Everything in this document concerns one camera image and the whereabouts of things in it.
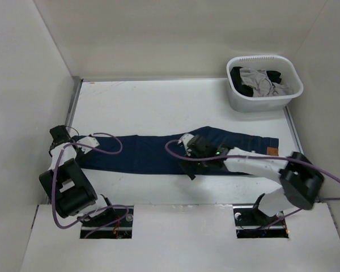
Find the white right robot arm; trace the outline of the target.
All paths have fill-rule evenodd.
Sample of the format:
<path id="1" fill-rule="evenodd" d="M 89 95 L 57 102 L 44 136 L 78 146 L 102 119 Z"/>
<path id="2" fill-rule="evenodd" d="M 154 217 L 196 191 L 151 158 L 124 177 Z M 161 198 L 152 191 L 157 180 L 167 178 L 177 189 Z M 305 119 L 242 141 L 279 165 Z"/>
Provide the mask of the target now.
<path id="1" fill-rule="evenodd" d="M 311 168 L 310 161 L 299 152 L 293 152 L 286 160 L 263 159 L 261 154 L 224 144 L 214 146 L 206 138 L 189 133 L 178 144 L 188 157 L 179 165 L 192 180 L 196 175 L 240 174 L 279 184 L 279 189 L 258 196 L 251 209 L 236 212 L 239 225 L 263 227 L 292 207 L 311 210 L 324 183 L 324 176 Z"/>

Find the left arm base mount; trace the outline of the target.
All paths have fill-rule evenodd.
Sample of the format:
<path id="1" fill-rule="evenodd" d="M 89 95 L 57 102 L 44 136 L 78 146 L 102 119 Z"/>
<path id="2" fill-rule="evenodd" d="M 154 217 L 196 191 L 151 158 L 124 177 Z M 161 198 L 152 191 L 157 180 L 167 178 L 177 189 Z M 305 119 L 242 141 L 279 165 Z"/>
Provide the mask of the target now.
<path id="1" fill-rule="evenodd" d="M 131 239 L 134 222 L 134 207 L 115 207 L 81 221 L 81 239 Z"/>

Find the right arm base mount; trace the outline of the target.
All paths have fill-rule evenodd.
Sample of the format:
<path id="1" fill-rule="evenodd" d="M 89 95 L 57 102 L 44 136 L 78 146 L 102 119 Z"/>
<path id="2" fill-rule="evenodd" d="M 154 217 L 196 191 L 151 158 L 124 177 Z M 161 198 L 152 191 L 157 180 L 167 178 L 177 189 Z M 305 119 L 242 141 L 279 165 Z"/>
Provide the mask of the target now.
<path id="1" fill-rule="evenodd" d="M 252 206 L 234 206 L 236 236 L 238 239 L 275 239 L 289 238 L 286 220 L 280 220 L 284 214 L 269 217 L 255 210 Z"/>

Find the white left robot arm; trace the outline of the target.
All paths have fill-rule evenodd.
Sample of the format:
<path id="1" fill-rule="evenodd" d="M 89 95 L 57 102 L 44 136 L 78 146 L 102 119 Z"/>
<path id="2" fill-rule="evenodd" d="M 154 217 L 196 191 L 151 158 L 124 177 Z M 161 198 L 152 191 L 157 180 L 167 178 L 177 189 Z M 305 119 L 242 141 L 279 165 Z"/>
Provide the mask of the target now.
<path id="1" fill-rule="evenodd" d="M 77 217 L 75 223 L 89 226 L 113 224 L 117 219 L 115 209 L 107 197 L 98 198 L 80 163 L 93 151 L 108 155 L 117 152 L 99 149 L 100 143 L 94 135 L 74 139 L 65 125 L 51 128 L 49 133 L 52 136 L 49 147 L 52 161 L 49 169 L 39 175 L 39 181 L 51 202 L 56 225 L 69 228 L 61 225 L 58 217 L 70 216 Z"/>

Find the dark blue denim trousers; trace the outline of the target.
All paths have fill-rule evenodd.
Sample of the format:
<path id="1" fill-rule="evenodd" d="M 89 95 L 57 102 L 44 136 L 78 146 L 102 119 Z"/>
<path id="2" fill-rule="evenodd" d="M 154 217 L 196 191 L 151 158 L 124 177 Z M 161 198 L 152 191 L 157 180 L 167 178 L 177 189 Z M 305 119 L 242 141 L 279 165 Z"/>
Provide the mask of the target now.
<path id="1" fill-rule="evenodd" d="M 205 137 L 215 146 L 226 145 L 238 147 L 245 151 L 254 151 L 269 155 L 270 150 L 279 147 L 278 138 L 260 137 L 234 133 L 215 127 L 205 126 L 190 134 Z M 179 139 L 182 134 L 165 136 L 127 135 L 117 139 L 106 136 L 96 136 L 99 148 L 106 151 L 117 151 L 122 143 L 122 151 L 118 155 L 106 155 L 90 151 L 79 165 L 84 169 L 121 172 L 143 175 L 183 175 L 179 160 L 165 150 L 165 144 L 170 140 Z"/>

